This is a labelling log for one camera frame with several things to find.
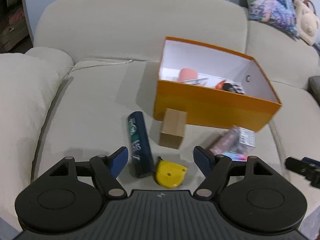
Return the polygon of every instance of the bag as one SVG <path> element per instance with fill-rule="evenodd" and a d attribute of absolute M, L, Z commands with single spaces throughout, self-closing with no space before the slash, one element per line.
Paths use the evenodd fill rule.
<path fill-rule="evenodd" d="M 296 10 L 297 27 L 300 38 L 308 45 L 313 45 L 316 41 L 320 20 L 316 15 L 316 8 L 310 0 L 292 0 Z"/>

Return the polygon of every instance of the pink cylinder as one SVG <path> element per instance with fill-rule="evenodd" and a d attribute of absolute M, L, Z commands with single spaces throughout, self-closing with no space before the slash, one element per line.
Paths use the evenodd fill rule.
<path fill-rule="evenodd" d="M 184 82 L 186 80 L 197 79 L 198 73 L 191 68 L 183 68 L 179 72 L 178 82 Z"/>

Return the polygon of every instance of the orange box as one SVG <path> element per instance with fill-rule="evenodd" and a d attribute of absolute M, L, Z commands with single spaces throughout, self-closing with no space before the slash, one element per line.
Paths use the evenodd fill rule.
<path fill-rule="evenodd" d="M 198 78 L 208 77 L 206 86 L 177 82 L 182 68 L 196 70 Z M 245 94 L 215 89 L 214 84 L 223 79 L 238 84 Z M 166 108 L 171 108 L 187 112 L 187 124 L 226 129 L 236 125 L 257 132 L 280 107 L 278 95 L 253 57 L 202 42 L 165 38 L 154 119 L 163 120 Z"/>

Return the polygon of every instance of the sofa backrest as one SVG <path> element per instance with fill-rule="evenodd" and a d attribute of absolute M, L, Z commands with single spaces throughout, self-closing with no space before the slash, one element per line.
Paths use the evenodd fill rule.
<path fill-rule="evenodd" d="M 58 0 L 42 14 L 34 46 L 83 60 L 159 60 L 165 36 L 196 40 L 255 57 L 271 81 L 307 87 L 320 75 L 313 47 L 224 0 Z"/>
<path fill-rule="evenodd" d="M 247 10 L 224 0 L 58 0 L 42 14 L 34 46 L 85 59 L 159 60 L 165 36 L 245 51 Z"/>

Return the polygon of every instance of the colorful pillow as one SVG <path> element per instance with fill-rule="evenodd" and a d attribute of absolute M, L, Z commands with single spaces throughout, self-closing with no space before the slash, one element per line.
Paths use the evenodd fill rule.
<path fill-rule="evenodd" d="M 266 22 L 298 37 L 296 14 L 292 0 L 248 0 L 249 18 Z"/>

